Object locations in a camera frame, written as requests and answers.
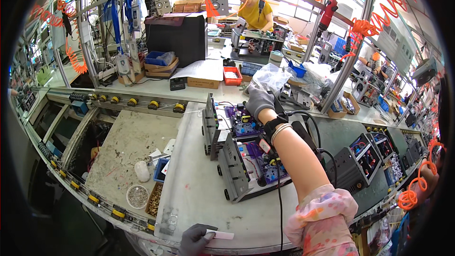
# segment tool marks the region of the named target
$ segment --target blue plastic bin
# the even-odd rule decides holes
[[[154,64],[154,65],[161,65],[161,66],[168,66],[163,59],[156,59],[160,55],[165,54],[165,52],[150,52],[145,57],[146,64]]]
[[[259,64],[252,64],[248,62],[242,62],[242,70],[240,71],[243,75],[253,76],[256,71],[260,70],[262,65]]]
[[[392,256],[396,256],[405,247],[408,238],[408,225],[409,213],[406,213],[403,219],[401,219],[398,228],[392,233],[392,248],[390,248]]]
[[[341,54],[342,56],[345,54],[348,54],[343,48],[343,46],[346,44],[346,41],[343,40],[342,38],[338,37],[337,42],[335,43],[335,47],[333,48],[337,53]]]
[[[306,71],[307,71],[307,69],[304,67],[303,64],[294,65],[294,66],[292,67],[292,69],[293,69],[295,72],[297,72],[297,77],[299,77],[299,78],[302,78],[302,77],[305,75]]]
[[[166,178],[166,175],[162,174],[161,170],[163,170],[164,166],[168,162],[169,162],[169,159],[166,159],[166,158],[158,159],[158,163],[156,164],[156,168],[155,168],[155,174],[153,175],[153,180],[155,180],[155,182],[164,183],[164,179]]]

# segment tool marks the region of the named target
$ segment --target white workbench surface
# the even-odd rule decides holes
[[[218,162],[210,161],[210,157],[204,154],[202,108],[205,108],[205,104],[190,102],[182,118],[161,195],[155,236],[180,242],[186,229],[202,223],[235,234],[233,240],[213,239],[208,248],[262,248],[265,252],[279,251],[281,234],[278,190],[237,204],[226,200],[226,186],[217,172]],[[282,187],[281,195],[283,223],[286,225],[298,204],[294,185]],[[159,231],[161,227],[168,228],[169,212],[177,215],[177,226],[172,236]],[[286,243],[289,240],[284,236],[284,244]]]

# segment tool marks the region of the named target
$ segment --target gloved hand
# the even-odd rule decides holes
[[[223,31],[228,31],[228,30],[232,29],[231,26],[227,23],[217,24],[217,27]]]
[[[253,85],[248,86],[247,92],[250,95],[250,100],[246,103],[247,110],[258,119],[259,112],[264,109],[272,109],[275,111],[273,105],[274,97],[272,94],[267,93],[265,90],[255,88]]]
[[[207,229],[218,230],[217,227],[200,223],[185,230],[177,254],[179,256],[197,256],[202,253],[205,246],[215,237],[215,232],[206,234]]]

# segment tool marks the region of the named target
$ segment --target plastic bag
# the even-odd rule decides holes
[[[256,71],[250,85],[265,91],[271,90],[276,94],[291,76],[292,74],[289,71],[283,71],[274,64],[267,64]]]
[[[170,65],[172,60],[174,60],[174,52],[167,52],[163,55],[157,56],[156,59],[162,59],[167,65]]]
[[[320,86],[325,83],[325,80],[330,75],[330,70],[332,69],[328,64],[304,62],[303,65],[307,71],[302,79],[308,84],[319,84]]]

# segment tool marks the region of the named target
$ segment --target label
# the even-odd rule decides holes
[[[130,64],[128,63],[128,57],[125,54],[117,54],[116,64],[119,76],[130,74]]]
[[[261,141],[259,141],[259,146],[265,153],[268,153],[271,149],[270,145],[268,145],[268,143],[264,139],[261,139]]]

